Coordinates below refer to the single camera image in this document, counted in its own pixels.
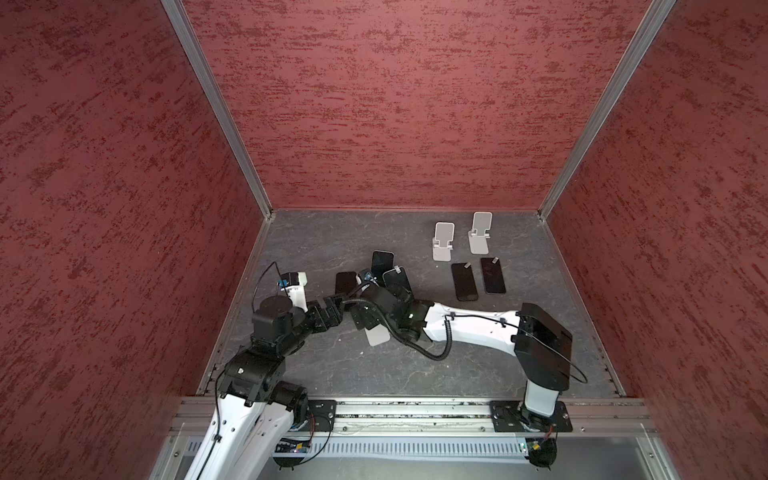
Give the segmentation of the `black phone with tag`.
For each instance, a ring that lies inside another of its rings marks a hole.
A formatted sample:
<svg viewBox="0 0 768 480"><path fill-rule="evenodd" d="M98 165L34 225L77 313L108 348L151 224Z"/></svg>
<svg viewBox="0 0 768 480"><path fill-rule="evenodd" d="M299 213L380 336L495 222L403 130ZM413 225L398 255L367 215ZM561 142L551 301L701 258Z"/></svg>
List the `black phone with tag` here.
<svg viewBox="0 0 768 480"><path fill-rule="evenodd" d="M470 263L452 263L451 274L455 295L460 302L473 302L479 298L477 285Z"/></svg>
<svg viewBox="0 0 768 480"><path fill-rule="evenodd" d="M399 301L413 299L413 291L404 267L395 266L382 274L385 289Z"/></svg>

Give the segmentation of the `white phone stand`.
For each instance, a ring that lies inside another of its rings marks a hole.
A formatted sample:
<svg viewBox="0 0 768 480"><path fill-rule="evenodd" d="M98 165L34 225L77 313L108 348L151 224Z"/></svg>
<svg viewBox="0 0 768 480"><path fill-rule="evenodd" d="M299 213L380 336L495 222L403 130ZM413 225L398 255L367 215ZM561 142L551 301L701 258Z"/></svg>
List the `white phone stand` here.
<svg viewBox="0 0 768 480"><path fill-rule="evenodd" d="M435 262L450 262L455 235L455 224L437 222L432 240L432 258Z"/></svg>
<svg viewBox="0 0 768 480"><path fill-rule="evenodd" d="M473 255L489 254L488 240L492 220L493 214L491 212L475 212L473 214L472 226L468 232L469 248Z"/></svg>

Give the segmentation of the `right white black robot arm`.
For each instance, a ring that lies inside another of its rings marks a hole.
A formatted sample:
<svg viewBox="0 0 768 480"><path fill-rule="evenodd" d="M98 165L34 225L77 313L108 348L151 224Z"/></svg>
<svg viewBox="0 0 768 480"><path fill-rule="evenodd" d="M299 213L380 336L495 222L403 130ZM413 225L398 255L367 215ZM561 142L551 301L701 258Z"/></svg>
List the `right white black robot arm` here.
<svg viewBox="0 0 768 480"><path fill-rule="evenodd" d="M356 287L339 309L360 329L382 327L396 342L432 360L447 359L456 343L490 348L517 359L526 377L524 396L495 417L528 432L570 432L560 395L572 379L586 384L586 374L571 360L573 336L536 304L517 310L486 312L417 300L412 292L374 283Z"/></svg>

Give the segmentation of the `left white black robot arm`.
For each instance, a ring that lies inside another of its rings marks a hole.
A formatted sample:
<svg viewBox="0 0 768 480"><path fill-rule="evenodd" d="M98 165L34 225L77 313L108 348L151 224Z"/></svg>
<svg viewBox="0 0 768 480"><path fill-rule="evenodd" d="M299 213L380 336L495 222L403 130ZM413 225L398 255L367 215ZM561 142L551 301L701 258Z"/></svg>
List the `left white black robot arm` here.
<svg viewBox="0 0 768 480"><path fill-rule="evenodd" d="M348 297L309 301L305 285L303 272L280 273L273 295L253 298L250 342L215 375L214 413L187 478L256 479L270 460L294 467L319 453L315 436L333 422L283 375L309 336L342 322Z"/></svg>

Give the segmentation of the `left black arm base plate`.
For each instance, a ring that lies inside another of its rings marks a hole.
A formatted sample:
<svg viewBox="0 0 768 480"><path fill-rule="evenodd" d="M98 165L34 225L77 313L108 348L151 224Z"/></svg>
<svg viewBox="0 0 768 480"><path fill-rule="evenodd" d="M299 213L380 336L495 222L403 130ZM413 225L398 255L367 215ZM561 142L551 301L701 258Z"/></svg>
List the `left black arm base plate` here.
<svg viewBox="0 0 768 480"><path fill-rule="evenodd" d="M338 402L331 399L309 399L305 421L299 432L331 432L337 412Z"/></svg>

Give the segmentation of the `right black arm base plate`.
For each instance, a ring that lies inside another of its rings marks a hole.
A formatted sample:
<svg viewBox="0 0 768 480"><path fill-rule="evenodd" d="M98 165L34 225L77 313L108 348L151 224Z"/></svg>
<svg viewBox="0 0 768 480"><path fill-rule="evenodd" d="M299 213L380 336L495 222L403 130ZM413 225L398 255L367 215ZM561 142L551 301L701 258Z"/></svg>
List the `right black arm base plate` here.
<svg viewBox="0 0 768 480"><path fill-rule="evenodd" d="M496 400L489 403L496 433L571 433L573 426L562 401L557 401L552 415L529 410L522 400Z"/></svg>

